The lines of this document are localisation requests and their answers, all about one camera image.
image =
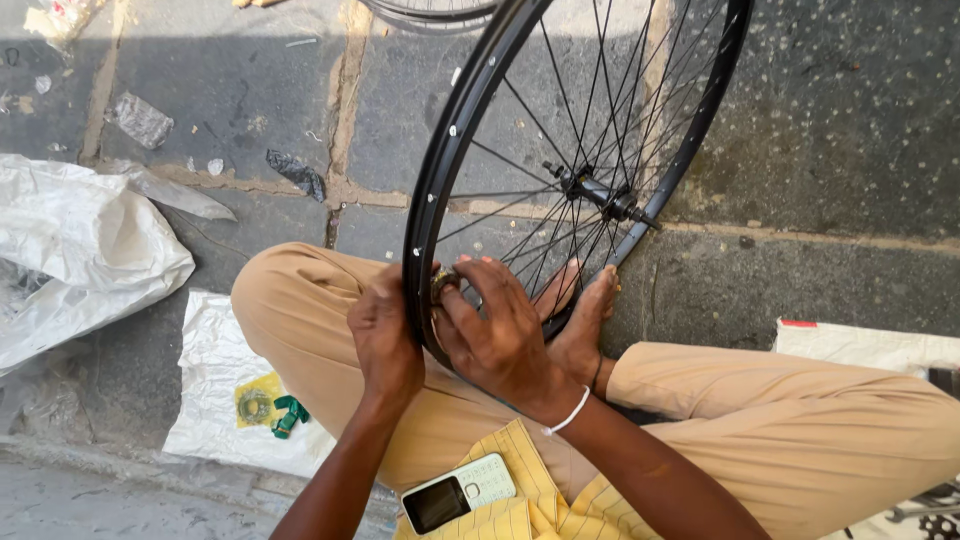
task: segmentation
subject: bicycle wheel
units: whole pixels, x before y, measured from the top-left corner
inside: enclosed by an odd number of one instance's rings
[[[388,23],[418,34],[458,34],[487,24],[497,0],[361,0]]]
[[[572,258],[577,288],[622,262],[657,226],[707,135],[752,8],[507,0],[497,9],[431,137],[407,221],[408,317],[441,363],[450,367],[430,318],[434,258],[496,256],[531,298]],[[492,235],[499,253],[484,251]],[[545,337],[575,300],[544,322]]]

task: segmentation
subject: hand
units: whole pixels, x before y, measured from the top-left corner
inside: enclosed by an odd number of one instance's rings
[[[423,349],[410,332],[400,265],[377,276],[347,314],[353,332],[364,395],[391,405],[410,404],[423,388]]]
[[[453,367],[534,420],[560,423],[584,390],[547,356],[540,316],[520,282],[491,258],[462,258],[453,268],[480,293],[488,315],[481,319],[457,287],[441,291],[434,325]]]

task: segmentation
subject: hub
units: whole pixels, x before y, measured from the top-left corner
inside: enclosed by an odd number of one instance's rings
[[[555,165],[550,161],[544,161],[543,168],[554,178],[560,179],[560,187],[564,190],[568,201],[587,199],[600,209],[603,219],[617,221],[630,219],[646,223],[654,229],[660,228],[660,223],[656,219],[637,207],[636,195],[629,188],[611,190],[595,181],[593,167],[589,163],[581,165],[576,173],[571,173],[563,165]]]

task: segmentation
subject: phone screen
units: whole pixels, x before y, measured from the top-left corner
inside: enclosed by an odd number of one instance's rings
[[[403,499],[403,505],[417,534],[425,534],[470,512],[460,482],[455,477],[411,493]]]

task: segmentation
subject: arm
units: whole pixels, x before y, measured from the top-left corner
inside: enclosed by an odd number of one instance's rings
[[[353,538],[387,445],[423,387],[423,352],[406,325],[399,265],[383,272],[350,310],[364,394],[333,452],[271,538]]]
[[[477,289],[487,312],[481,319],[456,287],[444,288],[435,324],[454,367],[541,424],[560,424],[584,387],[547,356],[540,318],[523,287],[496,260],[454,268]],[[769,538],[716,480],[592,396],[560,434],[663,538]]]

